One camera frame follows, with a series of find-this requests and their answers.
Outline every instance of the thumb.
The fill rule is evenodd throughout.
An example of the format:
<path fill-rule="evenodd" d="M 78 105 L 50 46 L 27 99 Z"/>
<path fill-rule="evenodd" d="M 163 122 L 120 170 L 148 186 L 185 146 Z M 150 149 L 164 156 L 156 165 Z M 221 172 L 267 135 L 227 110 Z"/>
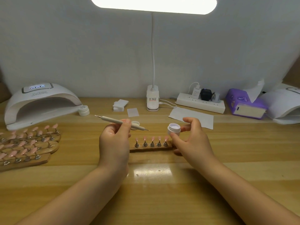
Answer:
<path fill-rule="evenodd" d="M 121 125 L 121 127 L 119 128 L 117 134 L 119 136 L 128 138 L 128 134 L 130 132 L 130 128 L 131 128 L 131 121 L 130 121 L 130 119 L 126 119 L 123 122 L 123 124 Z"/>
<path fill-rule="evenodd" d="M 172 138 L 173 144 L 181 151 L 181 149 L 184 147 L 185 142 L 173 132 L 170 133 L 170 137 Z"/>

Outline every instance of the left hand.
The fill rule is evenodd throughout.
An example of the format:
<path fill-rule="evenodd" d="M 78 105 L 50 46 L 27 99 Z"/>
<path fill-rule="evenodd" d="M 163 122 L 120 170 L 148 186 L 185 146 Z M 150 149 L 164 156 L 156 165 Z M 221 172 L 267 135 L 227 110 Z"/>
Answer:
<path fill-rule="evenodd" d="M 126 177 L 128 174 L 129 137 L 131 121 L 122 119 L 122 125 L 107 125 L 99 137 L 100 159 L 98 166 L 117 172 Z"/>

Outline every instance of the desk lamp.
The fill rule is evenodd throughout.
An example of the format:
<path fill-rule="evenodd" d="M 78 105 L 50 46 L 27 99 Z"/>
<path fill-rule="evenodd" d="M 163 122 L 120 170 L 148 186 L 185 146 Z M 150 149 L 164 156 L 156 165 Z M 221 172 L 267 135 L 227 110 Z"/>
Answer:
<path fill-rule="evenodd" d="M 185 13 L 185 14 L 201 14 L 210 13 L 217 6 L 217 0 L 92 0 L 92 2 L 100 7 L 107 9 L 122 10 L 139 10 L 151 12 L 152 16 L 152 64 L 153 64 L 153 82 L 147 88 L 147 110 L 158 111 L 159 107 L 159 90 L 155 85 L 155 59 L 153 49 L 153 31 L 154 17 L 153 12 L 165 13 Z"/>

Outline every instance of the forearm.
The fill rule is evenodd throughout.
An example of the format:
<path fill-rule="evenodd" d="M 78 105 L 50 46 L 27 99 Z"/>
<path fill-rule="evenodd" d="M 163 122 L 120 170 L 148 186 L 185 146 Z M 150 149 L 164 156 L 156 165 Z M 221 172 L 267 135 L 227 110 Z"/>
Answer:
<path fill-rule="evenodd" d="M 117 192 L 121 182 L 118 173 L 97 168 L 17 225 L 90 224 Z"/>
<path fill-rule="evenodd" d="M 218 160 L 199 172 L 247 225 L 296 225 L 300 218 L 262 193 Z"/>

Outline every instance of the white cable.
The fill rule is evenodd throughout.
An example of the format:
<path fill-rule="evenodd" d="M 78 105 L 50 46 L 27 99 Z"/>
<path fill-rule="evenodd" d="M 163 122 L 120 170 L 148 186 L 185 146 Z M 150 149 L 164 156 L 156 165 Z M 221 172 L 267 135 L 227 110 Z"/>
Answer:
<path fill-rule="evenodd" d="M 154 59 L 154 37 L 153 37 L 153 32 L 154 32 L 154 16 L 153 12 L 151 12 L 151 20 L 152 20 L 152 30 L 151 30 L 151 50 L 152 50 L 152 65 L 153 65 L 153 82 L 152 82 L 152 88 L 154 89 L 154 81 L 155 81 L 155 59 Z"/>
<path fill-rule="evenodd" d="M 194 83 L 197 83 L 198 85 L 200 85 L 198 82 L 194 82 Z M 192 83 L 191 85 L 190 85 L 190 87 L 194 84 L 194 83 Z M 190 92 L 190 87 L 188 88 L 188 94 L 189 94 L 189 92 Z"/>
<path fill-rule="evenodd" d="M 159 100 L 168 102 L 168 103 L 170 103 L 170 104 L 172 104 L 172 105 L 174 105 L 174 106 L 171 106 L 170 104 L 167 104 L 167 103 L 165 103 L 165 102 L 159 102 L 159 104 L 166 104 L 166 105 L 169 105 L 169 106 L 171 106 L 173 109 L 177 107 L 175 104 L 169 102 L 168 100 L 162 100 L 162 99 L 159 99 Z"/>

